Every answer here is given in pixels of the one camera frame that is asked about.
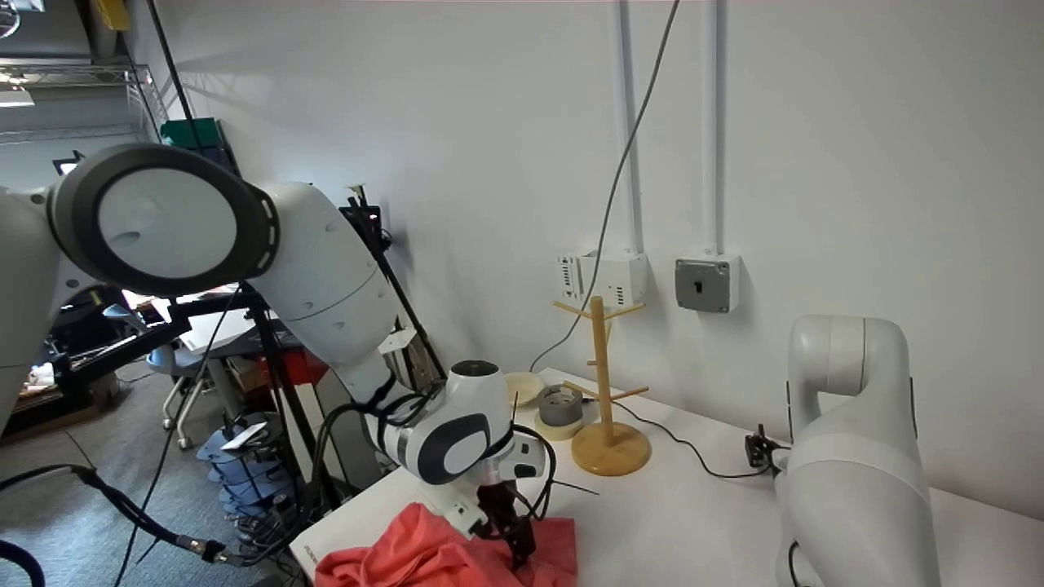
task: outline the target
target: wire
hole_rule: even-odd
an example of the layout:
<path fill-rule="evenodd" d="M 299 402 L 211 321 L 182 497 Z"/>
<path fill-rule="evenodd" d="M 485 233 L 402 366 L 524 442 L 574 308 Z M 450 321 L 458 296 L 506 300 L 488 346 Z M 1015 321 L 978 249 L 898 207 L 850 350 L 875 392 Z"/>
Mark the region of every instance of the wire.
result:
<path fill-rule="evenodd" d="M 0 543 L 0 562 L 22 569 L 32 587 L 44 587 L 41 569 L 27 548 Z"/>
<path fill-rule="evenodd" d="M 88 450 L 70 438 L 70 432 L 65 435 L 69 443 L 77 450 L 77 457 L 84 460 L 84 466 L 97 471 L 94 460 L 88 457 Z"/>
<path fill-rule="evenodd" d="M 0 482 L 0 493 L 48 472 L 73 472 L 77 482 L 97 488 L 122 520 L 134 522 L 134 530 L 144 530 L 149 534 L 155 534 L 159 543 L 170 543 L 175 548 L 196 550 L 205 562 L 220 562 L 224 545 L 217 543 L 203 543 L 203 537 L 187 537 L 187 534 L 172 534 L 170 530 L 162 530 L 155 520 L 149 520 L 139 505 L 134 505 L 134 500 L 113 487 L 106 487 L 97 471 L 77 466 L 77 465 L 53 465 L 53 466 L 34 466 L 27 472 L 17 472 L 9 479 Z"/>
<path fill-rule="evenodd" d="M 916 438 L 916 388 L 914 388 L 914 377 L 909 377 L 909 424 L 914 424 L 914 438 Z"/>
<path fill-rule="evenodd" d="M 662 432 L 668 442 L 687 448 L 687 450 L 694 455 L 698 466 L 701 466 L 708 477 L 714 477 L 714 479 L 753 479 L 753 477 L 764 477 L 764 472 L 755 472 L 755 471 L 750 471 L 750 472 L 717 472 L 717 471 L 708 466 L 705 455 L 701 455 L 694 443 L 687 443 L 685 438 L 678 438 L 678 435 L 668 432 L 666 424 L 635 415 L 634 408 L 627 408 L 627 406 L 616 402 L 616 399 L 613 399 L 613 406 L 616 406 L 618 411 L 627 411 L 630 419 L 635 419 L 639 424 L 648 424 L 648 428 Z"/>
<path fill-rule="evenodd" d="M 792 550 L 796 550 L 799 545 L 796 543 L 790 543 L 790 550 L 786 550 L 786 570 L 790 570 L 790 584 L 792 587 L 802 587 L 799 580 L 796 580 L 796 570 L 792 570 Z"/>
<path fill-rule="evenodd" d="M 188 121 L 188 127 L 192 127 L 196 152 L 203 154 L 197 127 L 196 127 L 188 99 L 187 99 L 187 90 L 182 90 L 182 77 L 179 77 L 175 67 L 172 67 L 172 54 L 170 54 L 170 44 L 166 44 L 166 27 L 162 27 L 162 21 L 159 21 L 155 0 L 147 0 L 147 6 L 149 6 L 149 16 L 152 16 L 152 27 L 155 27 L 155 41 L 159 41 L 159 49 L 162 49 L 162 63 L 166 63 L 166 73 L 170 73 L 175 102 L 182 105 L 187 121 Z"/>
<path fill-rule="evenodd" d="M 152 537 L 152 545 L 147 545 L 147 548 L 134 559 L 134 564 L 147 562 L 155 545 L 159 545 L 159 537 Z"/>
<path fill-rule="evenodd" d="M 389 402 L 386 408 L 375 408 L 382 406 L 382 392 L 368 402 L 368 406 L 339 406 L 331 408 L 321 424 L 318 424 L 318 435 L 317 435 L 317 443 L 309 448 L 309 460 L 314 460 L 314 477 L 317 477 L 317 466 L 321 465 L 321 455 L 326 455 L 326 443 L 328 443 L 328 435 L 331 435 L 331 424 L 341 419 L 341 415 L 368 415 L 368 419 L 377 419 L 382 424 L 389 428 L 403 428 L 412 424 L 427 406 L 429 406 L 429 394 L 403 394 L 398 402 Z"/>
<path fill-rule="evenodd" d="M 587 493 L 587 497 L 600 497 L 600 493 L 593 493 L 591 487 L 577 487 L 577 482 L 564 482 L 564 479 L 552 479 L 555 487 L 567 487 L 567 488 L 574 488 L 574 493 Z"/>
<path fill-rule="evenodd" d="M 386 280 L 391 285 L 398 303 L 403 308 L 403 317 L 407 317 L 412 325 L 416 331 L 416 340 L 419 340 L 419 346 L 423 346 L 432 371 L 436 371 L 441 380 L 448 380 L 448 368 L 443 368 L 443 361 L 436 359 L 436 353 L 432 353 L 432 346 L 429 346 L 429 340 L 427 340 L 427 331 L 423 331 L 419 317 L 414 312 L 414 303 L 403 296 L 402 280 L 398 280 L 391 260 L 386 257 L 386 253 L 375 253 L 375 249 L 371 249 L 371 257 L 375 257 L 377 272 L 386 273 Z"/>
<path fill-rule="evenodd" d="M 542 493 L 534 497 L 534 502 L 531 502 L 531 508 L 528 508 L 531 520 L 548 520 L 548 508 L 552 508 L 552 482 L 555 482 L 555 472 L 556 472 L 555 448 L 552 448 L 542 435 L 534 435 L 531 428 L 511 424 L 511 432 L 518 432 L 518 435 L 524 435 L 524 438 L 534 438 L 534 442 L 545 448 L 545 455 L 548 455 L 548 479 L 545 479 Z"/>
<path fill-rule="evenodd" d="M 630 124 L 624 154 L 618 154 L 616 170 L 613 170 L 613 185 L 610 185 L 610 195 L 606 195 L 603 211 L 600 211 L 600 233 L 597 233 L 593 268 L 591 268 L 591 285 L 587 285 L 584 303 L 580 303 L 577 317 L 569 321 L 569 325 L 564 331 L 564 335 L 560 335 L 556 342 L 552 342 L 548 350 L 542 350 L 542 353 L 528 361 L 528 371 L 534 371 L 545 356 L 552 356 L 555 350 L 560 350 L 560 346 L 577 332 L 577 325 L 580 325 L 580 321 L 584 321 L 584 308 L 591 303 L 591 295 L 593 295 L 597 278 L 600 278 L 600 255 L 603 255 L 603 245 L 606 245 L 606 233 L 610 233 L 610 217 L 613 217 L 618 177 L 624 177 L 624 170 L 627 170 L 627 159 L 630 159 L 634 144 L 635 144 L 635 137 L 639 137 L 639 127 L 643 127 L 643 121 L 646 121 L 648 102 L 652 102 L 652 93 L 654 93 L 654 81 L 659 81 L 662 56 L 666 56 L 666 45 L 668 45 L 668 41 L 672 41 L 672 31 L 676 31 L 678 6 L 680 6 L 680 0 L 672 0 L 672 9 L 668 9 L 668 16 L 666 16 L 662 35 L 659 35 L 659 49 L 654 49 L 652 77 L 648 77 L 648 85 L 646 85 L 646 99 L 643 99 L 634 124 Z"/>
<path fill-rule="evenodd" d="M 211 346 L 214 346 L 214 340 L 217 340 L 217 331 L 220 331 L 229 310 L 230 310 L 230 300 L 236 300 L 236 295 L 229 296 L 229 308 L 220 310 L 214 331 L 208 332 L 208 342 L 205 342 L 205 350 L 203 350 L 203 356 L 197 356 L 197 366 L 196 366 L 196 377 L 192 377 L 196 381 L 197 381 L 203 371 L 205 371 L 208 353 L 211 353 Z M 162 477 L 162 466 L 166 466 L 166 455 L 170 455 L 172 432 L 175 432 L 175 428 L 170 428 L 166 438 L 162 438 L 159 465 L 155 465 L 155 471 L 152 471 L 149 488 L 144 493 L 139 512 L 147 512 L 149 502 L 152 502 L 152 493 L 155 493 L 159 477 Z M 138 543 L 138 524 L 130 530 L 130 537 L 128 537 L 128 548 L 122 548 L 122 559 L 120 559 L 120 570 L 117 570 L 117 577 L 113 577 L 113 587 L 122 584 L 122 575 L 128 575 L 128 569 L 130 569 L 134 543 Z"/>
<path fill-rule="evenodd" d="M 511 487 L 516 500 L 528 508 L 528 515 L 534 512 L 534 505 Z"/>

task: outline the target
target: red cloth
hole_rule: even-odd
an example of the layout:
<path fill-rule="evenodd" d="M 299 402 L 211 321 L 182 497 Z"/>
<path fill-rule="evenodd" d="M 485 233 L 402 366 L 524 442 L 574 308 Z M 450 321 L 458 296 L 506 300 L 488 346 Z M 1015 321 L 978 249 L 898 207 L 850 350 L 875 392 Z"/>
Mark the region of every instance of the red cloth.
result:
<path fill-rule="evenodd" d="M 371 548 L 326 556 L 317 569 L 317 587 L 574 587 L 574 522 L 534 522 L 531 532 L 538 550 L 511 575 L 511 556 L 501 543 L 462 537 L 448 520 L 412 502 Z"/>

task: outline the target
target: wooden base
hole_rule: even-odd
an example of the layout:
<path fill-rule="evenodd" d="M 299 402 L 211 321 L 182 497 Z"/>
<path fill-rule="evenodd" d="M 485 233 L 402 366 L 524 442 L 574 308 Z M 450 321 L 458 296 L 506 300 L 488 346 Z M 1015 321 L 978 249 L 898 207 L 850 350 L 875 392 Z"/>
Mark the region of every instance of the wooden base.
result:
<path fill-rule="evenodd" d="M 648 465 L 652 443 L 646 435 L 613 424 L 613 443 L 603 442 L 600 424 L 587 424 L 574 438 L 574 460 L 593 477 L 627 477 Z"/>

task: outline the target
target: pipe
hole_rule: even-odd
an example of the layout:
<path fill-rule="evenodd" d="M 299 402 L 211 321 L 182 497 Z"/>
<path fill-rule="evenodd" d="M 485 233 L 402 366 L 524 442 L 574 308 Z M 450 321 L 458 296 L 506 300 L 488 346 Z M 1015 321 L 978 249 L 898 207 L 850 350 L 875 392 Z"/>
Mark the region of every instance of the pipe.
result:
<path fill-rule="evenodd" d="M 634 44 L 630 44 L 630 0 L 616 0 L 616 32 L 618 32 L 618 85 L 624 85 L 624 134 L 635 121 L 635 102 L 634 102 Z M 627 255 L 646 255 L 643 237 L 643 181 L 639 181 L 639 152 L 627 159 L 627 200 L 624 200 L 624 237 Z"/>
<path fill-rule="evenodd" d="M 705 200 L 705 253 L 721 255 L 723 237 L 721 237 L 721 200 L 723 200 L 723 183 L 721 183 L 721 154 L 723 154 L 723 0 L 705 0 L 705 21 L 701 21 L 701 200 Z"/>

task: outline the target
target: white wall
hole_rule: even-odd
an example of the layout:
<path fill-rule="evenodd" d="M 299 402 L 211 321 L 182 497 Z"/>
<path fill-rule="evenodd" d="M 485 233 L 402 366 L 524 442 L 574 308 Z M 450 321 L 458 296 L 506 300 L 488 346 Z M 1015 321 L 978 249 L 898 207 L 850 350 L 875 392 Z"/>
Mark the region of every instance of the white wall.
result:
<path fill-rule="evenodd" d="M 635 3 L 639 81 L 666 6 Z M 616 332 L 618 380 L 780 432 L 792 317 L 889 317 L 909 335 L 934 482 L 1044 520 L 1044 3 L 731 3 L 723 236 L 750 272 L 736 317 L 672 303 L 672 260 L 701 241 L 698 9 L 680 3 L 643 134 L 654 300 Z M 564 331 L 552 257 L 593 245 L 624 144 L 610 0 L 162 15 L 192 105 L 229 124 L 247 177 L 314 181 L 331 200 L 368 183 L 389 207 L 443 356 L 524 368 Z"/>

